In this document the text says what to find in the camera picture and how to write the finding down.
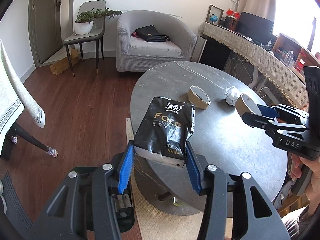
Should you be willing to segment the person's right hand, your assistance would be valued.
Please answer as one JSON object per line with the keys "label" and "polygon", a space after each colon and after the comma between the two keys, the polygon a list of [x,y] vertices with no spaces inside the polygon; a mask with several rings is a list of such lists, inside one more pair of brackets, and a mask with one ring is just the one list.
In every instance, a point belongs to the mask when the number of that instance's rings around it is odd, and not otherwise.
{"label": "person's right hand", "polygon": [[301,165],[306,165],[311,171],[312,176],[308,187],[306,188],[306,196],[309,200],[309,215],[313,215],[317,207],[319,206],[319,195],[320,195],[320,163],[319,158],[314,161],[310,161],[303,157],[299,157],[297,155],[291,155],[292,164],[291,164],[291,172],[290,177],[295,180],[300,178],[302,175]]}

